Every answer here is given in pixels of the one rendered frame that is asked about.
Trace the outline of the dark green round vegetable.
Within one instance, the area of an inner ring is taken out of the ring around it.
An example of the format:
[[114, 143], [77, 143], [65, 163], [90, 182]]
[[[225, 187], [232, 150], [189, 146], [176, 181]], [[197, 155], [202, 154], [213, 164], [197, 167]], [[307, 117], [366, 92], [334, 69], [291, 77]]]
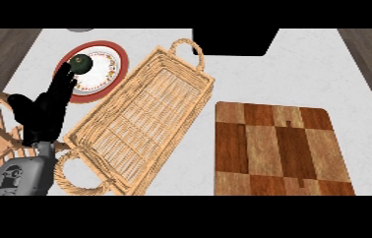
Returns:
[[93, 60], [86, 54], [77, 54], [68, 62], [71, 71], [77, 75], [86, 74], [93, 67]]

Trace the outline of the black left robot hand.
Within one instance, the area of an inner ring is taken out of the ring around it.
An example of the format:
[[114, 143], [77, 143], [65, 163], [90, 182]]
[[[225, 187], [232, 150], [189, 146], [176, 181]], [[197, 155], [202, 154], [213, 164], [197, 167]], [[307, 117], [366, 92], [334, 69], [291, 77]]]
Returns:
[[53, 143], [56, 141], [75, 84], [71, 66], [64, 63], [53, 76], [47, 91], [39, 95], [36, 100], [30, 100], [16, 93], [8, 97], [15, 120], [24, 125], [22, 145], [25, 147], [31, 147], [39, 142]]

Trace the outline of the white plate with red rim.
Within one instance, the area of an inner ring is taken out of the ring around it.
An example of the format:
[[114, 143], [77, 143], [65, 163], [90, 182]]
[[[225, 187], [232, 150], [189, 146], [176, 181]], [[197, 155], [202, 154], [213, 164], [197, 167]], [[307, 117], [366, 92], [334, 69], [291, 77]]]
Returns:
[[78, 45], [61, 58], [55, 69], [77, 54], [86, 54], [93, 61], [92, 70], [75, 75], [77, 86], [73, 90], [71, 103], [89, 103], [102, 99], [127, 75], [130, 58], [120, 44], [108, 40], [95, 40]]

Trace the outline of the black appliance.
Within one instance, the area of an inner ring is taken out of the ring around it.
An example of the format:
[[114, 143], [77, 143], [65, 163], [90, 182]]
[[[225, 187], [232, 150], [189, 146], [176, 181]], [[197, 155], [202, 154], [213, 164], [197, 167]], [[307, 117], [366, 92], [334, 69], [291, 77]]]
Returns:
[[194, 29], [192, 37], [210, 56], [263, 56], [279, 29]]

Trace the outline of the checkered wooden cutting board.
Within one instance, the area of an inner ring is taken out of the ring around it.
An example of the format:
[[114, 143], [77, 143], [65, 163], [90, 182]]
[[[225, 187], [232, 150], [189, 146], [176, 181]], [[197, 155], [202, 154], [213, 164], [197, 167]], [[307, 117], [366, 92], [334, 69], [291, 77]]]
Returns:
[[216, 190], [222, 196], [354, 194], [321, 108], [216, 104]]

